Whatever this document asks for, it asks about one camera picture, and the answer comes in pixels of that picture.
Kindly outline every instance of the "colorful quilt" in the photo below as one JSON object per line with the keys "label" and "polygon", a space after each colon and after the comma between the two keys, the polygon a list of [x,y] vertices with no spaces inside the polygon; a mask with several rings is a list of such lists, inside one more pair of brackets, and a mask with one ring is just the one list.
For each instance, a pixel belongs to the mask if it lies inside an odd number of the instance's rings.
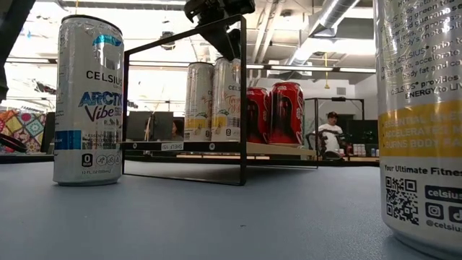
{"label": "colorful quilt", "polygon": [[[46,114],[15,110],[0,112],[0,133],[20,140],[27,152],[39,152],[42,145]],[[0,144],[0,153],[14,152]]]}

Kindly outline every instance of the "white can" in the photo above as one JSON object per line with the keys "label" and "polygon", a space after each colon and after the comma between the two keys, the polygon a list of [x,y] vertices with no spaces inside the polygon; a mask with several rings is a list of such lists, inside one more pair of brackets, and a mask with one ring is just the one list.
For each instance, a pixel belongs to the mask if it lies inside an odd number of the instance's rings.
{"label": "white can", "polygon": [[214,66],[194,62],[188,66],[185,141],[210,141],[212,135],[212,85]]}
{"label": "white can", "polygon": [[382,218],[462,259],[462,4],[375,0]]}
{"label": "white can", "polygon": [[214,67],[212,141],[240,141],[240,60],[217,59]]}
{"label": "white can", "polygon": [[85,15],[59,30],[53,180],[115,183],[122,174],[122,32]]}

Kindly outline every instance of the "ceiling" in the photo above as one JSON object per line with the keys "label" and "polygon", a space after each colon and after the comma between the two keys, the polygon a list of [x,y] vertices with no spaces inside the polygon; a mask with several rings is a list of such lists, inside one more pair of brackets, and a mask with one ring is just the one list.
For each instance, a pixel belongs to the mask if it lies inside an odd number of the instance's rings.
{"label": "ceiling", "polygon": [[[298,45],[308,37],[306,32],[308,17],[320,11],[322,3],[323,0],[282,0],[280,3],[256,0],[256,11],[245,15],[248,28],[248,63],[282,62],[283,64],[284,60],[288,59]],[[196,24],[186,18],[182,11],[183,5],[184,1],[181,0],[80,0],[76,10],[75,1],[37,0],[10,57],[56,59],[61,19],[75,13],[87,14],[112,22],[123,32],[125,49],[135,48],[158,40],[164,31],[180,33],[194,28]],[[336,36],[336,39],[342,40],[343,44],[330,47],[320,44],[316,51],[321,54],[311,55],[308,62],[317,66],[327,64],[328,66],[375,68],[372,0],[362,0],[355,8],[347,12],[345,17],[339,25]],[[176,42],[176,47],[172,51],[153,48],[133,55],[131,61],[214,61],[216,55],[213,47],[200,35],[195,35]],[[13,78],[15,82],[24,82],[33,77],[40,77],[44,78],[43,80],[49,85],[56,85],[56,68],[39,66],[37,70],[33,69],[33,66],[28,66],[27,69],[33,70],[29,74],[35,76],[24,79],[24,74],[19,73],[23,69],[22,66],[25,65],[10,64],[6,68],[7,73],[10,72],[9,78]],[[143,75],[140,77],[144,79],[149,75],[152,76],[153,72],[133,73]],[[165,75],[165,70],[159,73],[159,75],[163,74]],[[313,72],[310,78],[314,80],[325,78],[325,73]],[[364,75],[332,73],[331,78],[348,79],[354,84],[355,81],[364,78]],[[158,79],[156,84],[169,84],[160,77]],[[138,82],[146,84],[146,80],[138,80]],[[169,94],[162,95],[165,98],[173,98],[167,97]],[[142,99],[142,96],[142,93],[137,94],[138,99]]]}

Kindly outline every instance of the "table surface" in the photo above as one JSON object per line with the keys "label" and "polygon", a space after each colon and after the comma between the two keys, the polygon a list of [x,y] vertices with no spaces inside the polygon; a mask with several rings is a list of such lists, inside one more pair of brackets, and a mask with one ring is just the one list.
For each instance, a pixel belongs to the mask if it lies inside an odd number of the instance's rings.
{"label": "table surface", "polygon": [[61,187],[52,162],[0,165],[0,259],[431,259],[381,221],[378,168],[249,173],[244,187],[129,175]]}

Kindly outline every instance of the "silver energy drink can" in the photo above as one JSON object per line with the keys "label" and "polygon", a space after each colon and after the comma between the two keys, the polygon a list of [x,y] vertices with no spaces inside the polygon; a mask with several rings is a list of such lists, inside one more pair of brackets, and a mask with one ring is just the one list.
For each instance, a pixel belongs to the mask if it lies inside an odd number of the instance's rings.
{"label": "silver energy drink can", "polygon": [[461,3],[374,7],[382,218],[441,259],[462,259]]}
{"label": "silver energy drink can", "polygon": [[188,66],[185,141],[210,141],[212,137],[212,81],[214,66],[194,62]]}
{"label": "silver energy drink can", "polygon": [[122,32],[104,20],[64,17],[59,30],[53,180],[115,183],[121,177]]}
{"label": "silver energy drink can", "polygon": [[212,141],[240,141],[240,60],[217,59],[214,67]]}

